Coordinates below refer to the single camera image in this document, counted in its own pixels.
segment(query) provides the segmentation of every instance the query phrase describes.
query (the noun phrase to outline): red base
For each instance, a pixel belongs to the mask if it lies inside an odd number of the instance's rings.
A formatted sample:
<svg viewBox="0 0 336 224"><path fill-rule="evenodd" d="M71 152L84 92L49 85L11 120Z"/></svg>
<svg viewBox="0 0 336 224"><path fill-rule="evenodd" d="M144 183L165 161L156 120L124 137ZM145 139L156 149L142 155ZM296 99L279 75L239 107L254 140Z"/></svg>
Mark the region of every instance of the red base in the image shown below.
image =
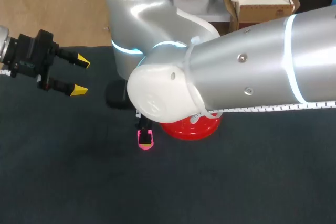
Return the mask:
<svg viewBox="0 0 336 224"><path fill-rule="evenodd" d="M210 136L217 130L220 122L221 118L209 119L203 116L195 124L190 122L190 118L185 118L176 123L161 123L161 127L172 137L193 141Z"/></svg>

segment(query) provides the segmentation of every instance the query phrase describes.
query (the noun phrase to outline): dark gray table surface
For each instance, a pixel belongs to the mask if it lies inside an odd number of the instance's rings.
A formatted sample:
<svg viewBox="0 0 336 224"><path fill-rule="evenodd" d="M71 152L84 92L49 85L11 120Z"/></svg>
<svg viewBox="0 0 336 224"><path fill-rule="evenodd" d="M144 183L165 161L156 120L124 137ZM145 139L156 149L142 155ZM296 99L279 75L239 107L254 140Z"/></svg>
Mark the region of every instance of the dark gray table surface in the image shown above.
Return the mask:
<svg viewBox="0 0 336 224"><path fill-rule="evenodd" d="M336 110L225 114L183 142L154 126L138 149L134 113L108 108L111 48L76 48L89 88L65 97L0 76L0 223L336 223Z"/></svg>

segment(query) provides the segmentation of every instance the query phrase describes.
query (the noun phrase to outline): black mat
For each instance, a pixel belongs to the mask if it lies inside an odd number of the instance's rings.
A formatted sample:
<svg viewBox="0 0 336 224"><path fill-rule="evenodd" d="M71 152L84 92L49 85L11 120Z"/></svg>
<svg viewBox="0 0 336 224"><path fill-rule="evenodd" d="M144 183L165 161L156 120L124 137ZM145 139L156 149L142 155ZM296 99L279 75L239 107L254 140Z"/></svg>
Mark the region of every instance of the black mat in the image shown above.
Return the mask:
<svg viewBox="0 0 336 224"><path fill-rule="evenodd" d="M335 223L336 110L227 114L182 142L154 128L137 147L134 114L106 107L110 48L78 48L85 71L55 77L80 97L0 76L0 223Z"/></svg>

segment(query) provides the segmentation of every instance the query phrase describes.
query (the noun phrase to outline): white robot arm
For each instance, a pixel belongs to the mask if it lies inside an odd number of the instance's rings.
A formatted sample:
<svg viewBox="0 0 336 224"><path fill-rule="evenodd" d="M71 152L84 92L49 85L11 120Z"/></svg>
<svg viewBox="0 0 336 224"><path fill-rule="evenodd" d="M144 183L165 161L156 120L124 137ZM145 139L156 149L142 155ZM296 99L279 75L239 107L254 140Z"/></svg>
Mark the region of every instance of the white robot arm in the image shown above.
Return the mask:
<svg viewBox="0 0 336 224"><path fill-rule="evenodd" d="M336 105L335 6L218 38L169 0L107 2L119 74L153 121Z"/></svg>

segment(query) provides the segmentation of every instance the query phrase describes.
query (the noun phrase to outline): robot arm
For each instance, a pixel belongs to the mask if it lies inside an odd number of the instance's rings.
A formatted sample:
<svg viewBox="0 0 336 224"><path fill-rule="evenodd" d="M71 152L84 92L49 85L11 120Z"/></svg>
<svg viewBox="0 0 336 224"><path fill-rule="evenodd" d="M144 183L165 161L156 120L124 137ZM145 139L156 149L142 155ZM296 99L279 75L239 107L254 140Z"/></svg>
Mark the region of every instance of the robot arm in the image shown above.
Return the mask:
<svg viewBox="0 0 336 224"><path fill-rule="evenodd" d="M53 34L47 31L40 30L36 38L20 34L15 39L9 37L8 28L0 26L0 63L8 66L8 70L0 70L0 74L16 77L19 73L37 78L38 87L43 90L54 89L69 96L85 94L87 88L49 76L55 56L80 67L90 66L80 54L60 49L53 42Z"/></svg>
<svg viewBox="0 0 336 224"><path fill-rule="evenodd" d="M171 123L194 114L335 107L335 81L331 6L195 46L154 48L130 75L128 94L143 115Z"/></svg>
<svg viewBox="0 0 336 224"><path fill-rule="evenodd" d="M336 6L218 37L169 0L107 3L118 73L153 121L336 105Z"/></svg>

